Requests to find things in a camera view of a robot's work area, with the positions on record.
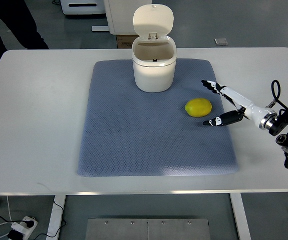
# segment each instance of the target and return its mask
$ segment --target small gray object on floor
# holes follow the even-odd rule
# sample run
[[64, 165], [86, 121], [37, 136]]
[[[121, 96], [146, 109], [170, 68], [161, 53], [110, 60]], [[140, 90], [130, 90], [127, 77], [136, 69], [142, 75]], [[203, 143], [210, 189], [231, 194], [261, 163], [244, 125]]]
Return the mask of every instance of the small gray object on floor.
[[227, 42], [226, 38], [224, 38], [224, 37], [214, 38], [214, 41], [215, 41], [217, 46], [227, 46], [228, 45], [228, 42]]

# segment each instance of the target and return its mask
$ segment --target black cable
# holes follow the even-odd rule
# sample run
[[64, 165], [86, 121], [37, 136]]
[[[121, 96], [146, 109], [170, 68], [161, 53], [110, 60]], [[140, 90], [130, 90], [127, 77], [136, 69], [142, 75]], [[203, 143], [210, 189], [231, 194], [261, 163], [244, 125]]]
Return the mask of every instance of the black cable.
[[48, 236], [48, 237], [50, 237], [50, 238], [54, 238], [54, 237], [57, 235], [57, 233], [59, 232], [59, 230], [67, 224], [67, 222], [66, 222], [66, 221], [64, 220], [64, 218], [63, 218], [64, 209], [63, 209], [62, 206], [60, 206], [60, 205], [58, 205], [57, 203], [55, 203], [55, 198], [54, 198], [54, 204], [57, 205], [57, 206], [59, 206], [59, 207], [62, 209], [62, 222], [64, 222], [64, 224], [61, 225], [61, 226], [58, 228], [58, 230], [57, 230], [57, 232], [55, 233], [55, 235], [49, 236], [49, 235], [47, 235], [47, 234], [45, 234], [45, 233], [40, 233], [40, 234], [38, 234], [37, 237], [35, 237], [33, 240], [36, 240], [36, 239], [37, 239], [39, 236], [41, 236], [41, 235], [46, 235], [46, 236]]
[[2, 219], [2, 220], [4, 220], [5, 222], [7, 222], [7, 223], [16, 223], [16, 222], [23, 222], [23, 223], [26, 223], [26, 224], [31, 224], [31, 222], [33, 222], [33, 221], [23, 221], [23, 220], [16, 220], [16, 221], [8, 221], [8, 220], [6, 220], [6, 219], [4, 219], [2, 216], [0, 216], [0, 218]]
[[[275, 89], [274, 89], [274, 84], [277, 84], [277, 96], [276, 96], [276, 94], [275, 94]], [[274, 97], [274, 100], [277, 102], [277, 103], [279, 103], [283, 108], [287, 108], [278, 98], [279, 98], [279, 96], [280, 96], [280, 84], [279, 84], [279, 81], [278, 80], [274, 80], [274, 81], [272, 81], [272, 83], [271, 83], [271, 86], [270, 86], [270, 88], [271, 88], [271, 90], [272, 90], [272, 94], [273, 94], [273, 97]]]
[[[40, 234], [37, 235], [37, 237], [35, 237], [33, 240], [36, 240], [36, 239], [37, 239], [39, 236], [41, 236], [41, 235], [46, 235], [46, 236], [48, 236], [48, 237], [50, 237], [50, 238], [54, 238], [54, 237], [58, 234], [59, 230], [67, 224], [67, 222], [66, 222], [66, 221], [64, 220], [64, 218], [63, 218], [64, 209], [63, 209], [62, 206], [58, 205], [58, 204], [55, 202], [55, 197], [54, 197], [54, 204], [57, 205], [57, 206], [59, 206], [59, 207], [62, 209], [62, 222], [64, 222], [64, 224], [61, 225], [61, 226], [58, 228], [58, 230], [57, 230], [57, 232], [56, 232], [55, 235], [49, 236], [49, 235], [47, 235], [47, 234], [45, 234], [45, 233], [40, 233]], [[32, 222], [32, 224], [34, 225], [34, 222], [31, 221], [31, 220], [30, 220], [30, 221], [23, 221], [23, 220], [8, 221], [8, 220], [4, 219], [2, 216], [0, 216], [0, 218], [1, 218], [2, 220], [4, 220], [5, 222], [7, 222], [7, 223], [24, 222], [24, 223], [26, 223], [27, 225], [29, 225], [29, 224], [31, 224], [31, 222]]]

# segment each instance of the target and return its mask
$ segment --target gray floor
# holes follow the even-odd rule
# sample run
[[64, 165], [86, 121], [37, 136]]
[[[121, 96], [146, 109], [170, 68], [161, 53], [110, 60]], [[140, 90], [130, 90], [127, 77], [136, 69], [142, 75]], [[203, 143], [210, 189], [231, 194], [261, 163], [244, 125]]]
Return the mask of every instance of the gray floor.
[[[91, 32], [92, 26], [107, 25], [105, 15], [67, 17], [59, 5], [51, 2], [26, 0], [50, 49], [117, 47], [110, 33]], [[213, 39], [220, 37], [227, 39], [229, 46], [225, 47], [288, 47], [288, 0], [153, 2], [173, 10], [174, 27], [169, 35], [178, 48], [215, 48]], [[1, 21], [0, 34], [8, 49], [23, 49]], [[288, 192], [244, 193], [242, 198], [253, 240], [288, 239]], [[5, 197], [1, 199], [0, 215], [8, 218], [7, 202]], [[20, 219], [25, 215], [36, 217], [36, 236], [47, 231], [52, 199], [11, 196], [11, 211]], [[88, 218], [125, 216], [208, 218], [212, 240], [237, 239], [228, 194], [68, 196], [64, 212], [68, 224], [60, 239], [83, 240]], [[0, 235], [8, 230], [0, 228]]]

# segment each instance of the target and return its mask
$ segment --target open lid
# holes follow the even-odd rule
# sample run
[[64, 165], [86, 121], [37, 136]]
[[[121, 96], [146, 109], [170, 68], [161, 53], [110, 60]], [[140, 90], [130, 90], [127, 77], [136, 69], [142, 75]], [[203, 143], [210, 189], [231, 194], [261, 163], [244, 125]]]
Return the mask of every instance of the open lid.
[[161, 4], [148, 4], [139, 7], [133, 18], [135, 32], [141, 37], [148, 37], [149, 34], [165, 36], [173, 28], [173, 11]]

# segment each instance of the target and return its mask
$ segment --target lemon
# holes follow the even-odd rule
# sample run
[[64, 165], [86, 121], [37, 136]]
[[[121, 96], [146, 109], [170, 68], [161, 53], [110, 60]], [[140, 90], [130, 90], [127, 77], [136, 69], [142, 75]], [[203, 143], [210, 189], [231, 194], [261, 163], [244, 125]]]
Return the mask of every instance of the lemon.
[[194, 98], [186, 103], [185, 110], [192, 117], [203, 117], [210, 113], [212, 104], [205, 98]]

